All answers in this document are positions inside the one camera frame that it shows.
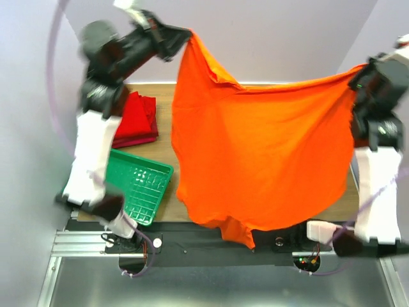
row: wooden table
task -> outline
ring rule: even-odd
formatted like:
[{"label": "wooden table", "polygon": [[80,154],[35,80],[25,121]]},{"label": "wooden table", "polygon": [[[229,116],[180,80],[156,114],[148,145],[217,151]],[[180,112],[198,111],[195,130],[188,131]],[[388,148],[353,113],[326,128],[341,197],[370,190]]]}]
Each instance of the wooden table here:
[{"label": "wooden table", "polygon": [[[159,138],[154,143],[124,148],[123,151],[154,161],[170,164],[174,167],[174,175],[160,204],[156,221],[190,221],[186,208],[176,198],[179,182],[179,164],[171,146],[171,104],[174,85],[133,85],[132,91],[141,95],[157,98],[157,123]],[[348,188],[344,196],[318,216],[328,221],[348,220],[358,209],[358,192],[351,172],[348,174]]]}]

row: orange shirt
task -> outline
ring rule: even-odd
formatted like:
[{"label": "orange shirt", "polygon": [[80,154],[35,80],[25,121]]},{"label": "orange shirt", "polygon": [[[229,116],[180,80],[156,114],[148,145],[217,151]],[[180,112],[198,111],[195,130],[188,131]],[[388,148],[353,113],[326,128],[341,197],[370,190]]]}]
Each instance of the orange shirt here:
[{"label": "orange shirt", "polygon": [[172,106],[176,194],[191,220],[253,248],[251,230],[287,228],[335,203],[353,155],[348,81],[361,68],[242,86],[193,35]]}]

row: green plastic tray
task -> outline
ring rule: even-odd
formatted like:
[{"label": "green plastic tray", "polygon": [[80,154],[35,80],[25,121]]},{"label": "green plastic tray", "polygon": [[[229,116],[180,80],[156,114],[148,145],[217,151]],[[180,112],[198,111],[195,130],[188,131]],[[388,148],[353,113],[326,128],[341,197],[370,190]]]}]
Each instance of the green plastic tray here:
[{"label": "green plastic tray", "polygon": [[106,181],[125,195],[125,212],[139,224],[149,226],[156,216],[173,167],[111,149]]}]

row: white wall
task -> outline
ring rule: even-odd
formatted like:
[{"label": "white wall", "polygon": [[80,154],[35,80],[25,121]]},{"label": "white wall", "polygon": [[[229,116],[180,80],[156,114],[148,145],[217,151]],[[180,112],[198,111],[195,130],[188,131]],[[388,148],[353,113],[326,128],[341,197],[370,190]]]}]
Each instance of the white wall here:
[{"label": "white wall", "polygon": [[[359,33],[355,43],[347,53],[339,71],[346,70],[353,65],[365,62],[367,56],[379,52],[389,52],[399,35],[409,33],[409,1],[407,0],[378,0],[370,18]],[[409,98],[404,98],[397,111],[399,118],[406,126],[406,153],[403,157],[402,168],[409,167]],[[409,242],[409,178],[398,183],[398,222],[404,240]],[[395,259],[399,277],[409,297],[409,258]]]},{"label": "white wall", "polygon": [[[285,82],[336,72],[376,0],[144,0],[165,23],[191,28],[239,81]],[[113,0],[71,0],[67,18],[79,35],[97,19],[123,35],[128,17]],[[152,59],[129,82],[175,81],[173,63]]]},{"label": "white wall", "polygon": [[[53,204],[71,158],[52,131],[45,55],[55,0],[3,1],[0,10],[0,304],[36,306],[54,234],[68,212]],[[72,141],[82,64],[64,19],[57,51],[59,116]]]}]

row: red cloth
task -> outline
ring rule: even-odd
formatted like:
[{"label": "red cloth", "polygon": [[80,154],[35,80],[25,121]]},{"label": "red cloth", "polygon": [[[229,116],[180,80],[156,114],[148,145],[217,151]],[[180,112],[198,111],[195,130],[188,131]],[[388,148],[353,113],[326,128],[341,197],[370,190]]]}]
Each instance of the red cloth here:
[{"label": "red cloth", "polygon": [[118,127],[113,148],[133,146],[156,140],[156,98],[145,97],[133,92],[129,95],[120,126]]}]

